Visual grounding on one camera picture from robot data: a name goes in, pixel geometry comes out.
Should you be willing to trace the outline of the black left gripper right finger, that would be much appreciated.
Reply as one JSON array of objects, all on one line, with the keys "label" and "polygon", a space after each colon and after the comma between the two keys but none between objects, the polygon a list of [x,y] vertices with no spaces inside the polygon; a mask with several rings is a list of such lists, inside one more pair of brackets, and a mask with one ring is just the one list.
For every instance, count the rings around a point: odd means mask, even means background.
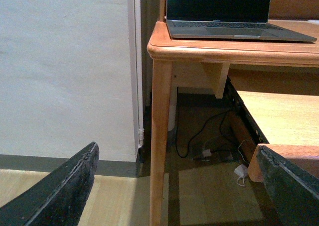
[{"label": "black left gripper right finger", "polygon": [[266,146],[257,160],[266,191],[284,226],[319,224],[319,179]]}]

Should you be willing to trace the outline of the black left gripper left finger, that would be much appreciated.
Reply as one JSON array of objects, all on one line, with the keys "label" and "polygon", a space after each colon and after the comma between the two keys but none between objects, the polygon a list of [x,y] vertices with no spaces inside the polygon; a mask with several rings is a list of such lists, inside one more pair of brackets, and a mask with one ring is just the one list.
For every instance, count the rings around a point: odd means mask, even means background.
[{"label": "black left gripper left finger", "polygon": [[94,184],[95,142],[0,209],[2,226],[76,226]]}]

